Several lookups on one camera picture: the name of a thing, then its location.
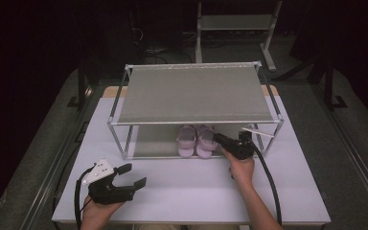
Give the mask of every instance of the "hand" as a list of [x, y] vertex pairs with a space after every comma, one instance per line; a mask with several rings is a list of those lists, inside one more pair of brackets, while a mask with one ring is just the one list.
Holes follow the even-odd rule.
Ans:
[[84, 204], [85, 208], [82, 210], [82, 224], [81, 230], [89, 229], [103, 229], [109, 222], [112, 214], [118, 210], [124, 203], [114, 203], [114, 204], [99, 204], [91, 200], [88, 195], [85, 198]]
[[223, 154], [231, 163], [230, 172], [241, 189], [244, 186], [253, 186], [252, 178], [255, 170], [255, 160], [249, 157], [244, 160], [238, 160], [232, 153], [222, 149]]

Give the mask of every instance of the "metal frame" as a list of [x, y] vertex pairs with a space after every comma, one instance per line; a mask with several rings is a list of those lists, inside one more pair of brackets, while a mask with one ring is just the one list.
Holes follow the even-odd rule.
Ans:
[[[249, 62], [249, 63], [252, 63], [255, 67], [255, 70], [256, 70], [256, 73], [259, 72], [259, 69], [260, 67], [262, 66], [262, 63], [260, 61], [254, 61], [254, 62]], [[119, 86], [119, 89], [118, 89], [118, 92], [117, 92], [117, 95], [115, 97], [115, 101], [114, 101], [114, 105], [111, 109], [111, 113], [110, 113], [110, 116], [109, 116], [109, 119], [107, 121], [107, 125], [109, 127], [109, 130], [111, 131], [114, 139], [115, 139], [115, 142], [118, 146], [118, 149], [120, 151], [120, 153], [122, 154], [123, 158], [124, 159], [143, 159], [143, 158], [146, 158], [146, 159], [149, 159], [149, 158], [153, 158], [153, 159], [160, 159], [160, 158], [180, 158], [178, 155], [175, 156], [175, 157], [170, 157], [170, 156], [166, 156], [166, 157], [160, 157], [160, 156], [155, 156], [155, 157], [132, 157], [132, 158], [129, 158], [127, 157], [127, 154], [128, 154], [128, 148], [129, 148], [129, 143], [130, 143], [130, 139], [131, 139], [131, 136], [132, 136], [132, 131], [133, 131], [133, 126], [134, 125], [129, 125], [129, 131], [128, 131], [128, 135], [127, 135], [127, 138], [126, 138], [126, 146], [123, 148], [122, 145], [121, 145], [121, 142], [119, 141], [119, 138], [118, 138], [118, 135], [115, 131], [115, 128], [118, 126], [118, 122], [117, 121], [114, 121], [114, 114], [115, 114], [115, 110], [116, 110], [116, 107], [118, 105], [118, 102], [121, 98], [121, 92], [122, 92], [122, 86], [125, 85], [126, 81], [127, 81], [127, 77], [130, 78], [131, 76], [131, 73], [134, 69], [134, 65], [127, 65], [126, 68], [125, 68], [125, 73], [124, 73], [124, 76], [122, 78], [122, 81], [121, 81], [121, 84]], [[268, 143], [266, 144], [266, 147], [265, 147], [265, 144], [264, 144], [264, 141], [262, 139], [262, 134], [259, 133], [259, 131], [257, 132], [253, 132], [252, 131], [252, 134], [254, 133], [255, 136], [256, 136], [256, 140], [258, 142], [258, 148], [260, 149], [261, 153], [266, 156], [270, 147], [272, 146], [278, 132], [280, 131], [282, 125], [283, 125], [283, 122], [284, 122], [284, 119], [283, 119], [283, 116], [280, 112], [280, 109], [275, 101], [275, 98], [274, 98], [274, 94], [267, 82], [267, 79], [265, 77], [265, 75], [263, 74], [263, 79], [260, 80], [260, 82], [264, 83], [264, 85], [267, 87], [267, 91], [268, 91], [268, 94], [269, 94], [269, 97], [270, 97], [270, 100], [274, 106], [274, 109], [275, 109], [275, 112], [276, 112], [276, 116], [277, 118], [274, 118], [273, 117], [273, 121], [272, 122], [256, 122], [256, 123], [251, 123], [249, 124], [249, 127], [251, 129], [255, 129], [255, 130], [258, 130], [259, 129], [259, 124], [274, 124], [276, 125], [274, 131], [272, 134], [268, 134], [268, 136], [271, 136], [270, 137], [270, 140], [268, 141]]]
[[202, 16], [201, 3], [198, 3], [196, 21], [196, 46], [195, 63], [202, 63], [201, 33], [202, 31], [224, 31], [224, 30], [262, 30], [267, 31], [264, 43], [260, 44], [264, 60], [269, 71], [276, 71], [273, 58], [268, 51], [277, 18], [283, 1], [276, 2], [273, 14], [257, 15], [205, 15]]

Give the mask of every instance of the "shoe pair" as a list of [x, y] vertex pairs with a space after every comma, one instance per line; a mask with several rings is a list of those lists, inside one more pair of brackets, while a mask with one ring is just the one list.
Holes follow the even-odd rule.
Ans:
[[196, 154], [201, 158], [210, 158], [212, 151], [217, 149], [218, 143], [213, 141], [214, 128], [206, 125], [185, 125], [181, 126], [178, 132], [178, 154], [188, 158]]

